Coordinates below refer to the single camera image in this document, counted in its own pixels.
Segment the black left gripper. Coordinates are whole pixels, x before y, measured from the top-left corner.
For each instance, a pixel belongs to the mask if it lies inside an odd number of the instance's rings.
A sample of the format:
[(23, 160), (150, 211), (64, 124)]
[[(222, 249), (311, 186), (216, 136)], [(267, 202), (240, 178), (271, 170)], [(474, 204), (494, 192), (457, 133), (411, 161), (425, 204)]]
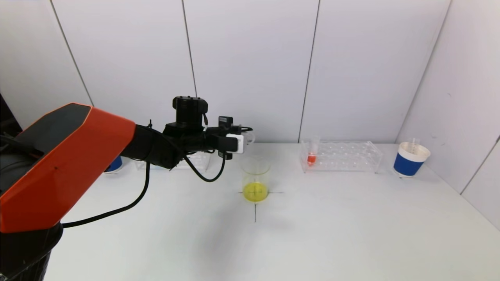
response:
[(205, 144), (208, 145), (209, 153), (218, 152), (218, 156), (224, 160), (232, 160), (232, 153), (229, 149), (234, 147), (232, 140), (227, 135), (229, 133), (251, 132), (253, 128), (246, 126), (233, 126), (233, 118), (227, 116), (218, 117), (217, 127), (208, 127), (205, 130)]

